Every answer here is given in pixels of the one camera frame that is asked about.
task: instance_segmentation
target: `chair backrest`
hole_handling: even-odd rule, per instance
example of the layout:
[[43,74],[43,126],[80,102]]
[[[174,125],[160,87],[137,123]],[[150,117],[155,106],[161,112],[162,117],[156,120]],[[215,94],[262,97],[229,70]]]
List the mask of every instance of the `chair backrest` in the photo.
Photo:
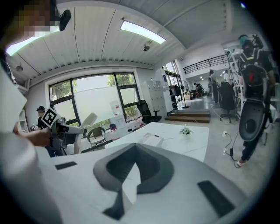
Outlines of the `chair backrest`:
[[221,108],[225,110],[233,110],[236,108],[234,99],[234,90],[228,82],[223,82],[220,87]]
[[151,112],[150,112],[148,104],[146,103],[145,100],[140,100],[139,104],[137,105],[137,108],[142,115],[150,115],[151,116]]
[[93,134],[94,138],[96,138],[96,137],[98,137],[98,136],[103,136],[102,132],[104,132],[104,138],[105,138],[106,131],[105,131],[104,128],[102,128],[102,127],[94,128],[93,130],[91,130],[91,131],[87,134],[87,140],[89,140],[91,134]]

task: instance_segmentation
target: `shoe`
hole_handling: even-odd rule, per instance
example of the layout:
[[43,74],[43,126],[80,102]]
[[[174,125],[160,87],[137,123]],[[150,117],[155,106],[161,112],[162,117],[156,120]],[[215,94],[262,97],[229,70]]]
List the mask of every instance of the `shoe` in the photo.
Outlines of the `shoe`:
[[240,159],[240,160],[237,162],[237,166],[241,167],[241,166],[244,166],[246,163],[248,163],[247,160]]

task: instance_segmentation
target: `black cap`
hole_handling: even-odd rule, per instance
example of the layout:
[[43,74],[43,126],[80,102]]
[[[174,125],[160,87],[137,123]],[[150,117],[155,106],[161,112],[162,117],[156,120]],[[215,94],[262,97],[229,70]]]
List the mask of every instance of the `black cap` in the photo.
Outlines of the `black cap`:
[[38,110],[43,110],[43,111],[45,111],[45,108],[43,107],[43,106],[39,106],[39,108],[37,109],[37,111]]

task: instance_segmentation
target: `black and white square marker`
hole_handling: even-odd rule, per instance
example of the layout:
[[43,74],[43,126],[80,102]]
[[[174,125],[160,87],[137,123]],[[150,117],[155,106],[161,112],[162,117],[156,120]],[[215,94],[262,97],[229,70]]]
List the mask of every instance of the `black and white square marker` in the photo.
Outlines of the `black and white square marker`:
[[45,114],[42,117],[42,121],[51,128],[53,126],[53,123],[57,121],[60,118],[60,116],[50,107],[46,110]]

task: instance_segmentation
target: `backpack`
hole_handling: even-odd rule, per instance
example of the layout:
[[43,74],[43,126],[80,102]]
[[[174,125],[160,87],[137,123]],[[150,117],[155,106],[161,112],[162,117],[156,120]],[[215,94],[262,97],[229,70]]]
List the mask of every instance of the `backpack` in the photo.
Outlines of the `backpack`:
[[251,56],[247,57],[244,52],[240,55],[240,61],[243,62],[240,73],[245,83],[246,98],[264,99],[266,95],[267,72],[259,60],[261,52],[262,50],[254,48]]

